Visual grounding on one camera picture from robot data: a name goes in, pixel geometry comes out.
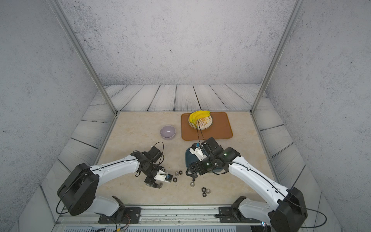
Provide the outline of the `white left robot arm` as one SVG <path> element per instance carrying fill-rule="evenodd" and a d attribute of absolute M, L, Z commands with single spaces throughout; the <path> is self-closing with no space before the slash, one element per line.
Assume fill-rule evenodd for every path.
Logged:
<path fill-rule="evenodd" d="M 110 200 L 97 196 L 97 189 L 103 184 L 131 173 L 146 175 L 145 183 L 161 188 L 157 181 L 171 182 L 171 176 L 157 160 L 163 157 L 155 146 L 148 152 L 133 151 L 130 155 L 101 165 L 87 166 L 81 163 L 75 167 L 57 191 L 57 196 L 72 216 L 86 211 L 111 217 L 125 206 L 115 196 Z"/>

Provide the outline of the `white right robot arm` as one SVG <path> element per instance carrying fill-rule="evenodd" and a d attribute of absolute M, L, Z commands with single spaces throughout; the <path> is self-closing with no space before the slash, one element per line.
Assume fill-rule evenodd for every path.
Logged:
<path fill-rule="evenodd" d="M 287 188 L 258 171 L 235 149 L 223 149 L 214 138 L 195 143 L 189 148 L 195 160 L 187 165 L 186 175 L 196 179 L 206 173 L 224 170 L 257 192 L 265 202 L 239 197 L 227 213 L 217 215 L 221 220 L 231 219 L 245 223 L 249 219 L 270 224 L 277 232 L 297 232 L 308 217 L 302 192 Z"/>

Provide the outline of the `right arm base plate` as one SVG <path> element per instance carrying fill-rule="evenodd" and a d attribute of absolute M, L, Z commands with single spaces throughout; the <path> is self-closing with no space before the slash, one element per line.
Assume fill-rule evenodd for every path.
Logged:
<path fill-rule="evenodd" d="M 218 214 L 214 217 L 218 218 L 220 223 L 256 223 L 252 218 L 245 218 L 236 208 L 231 206 L 219 207 Z"/>

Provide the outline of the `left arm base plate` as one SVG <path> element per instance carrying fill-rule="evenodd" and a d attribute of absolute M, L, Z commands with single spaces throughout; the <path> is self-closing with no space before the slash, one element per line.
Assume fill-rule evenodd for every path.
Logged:
<path fill-rule="evenodd" d="M 138 224 L 141 216 L 140 207 L 119 208 L 112 216 L 101 215 L 98 224 Z"/>

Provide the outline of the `teal plastic storage box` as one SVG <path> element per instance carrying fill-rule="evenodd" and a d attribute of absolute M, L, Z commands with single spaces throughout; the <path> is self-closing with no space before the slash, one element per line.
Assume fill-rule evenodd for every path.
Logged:
<path fill-rule="evenodd" d="M 192 163 L 199 161 L 195 155 L 190 153 L 189 149 L 190 148 L 188 148 L 185 153 L 186 168 L 189 168 Z"/>

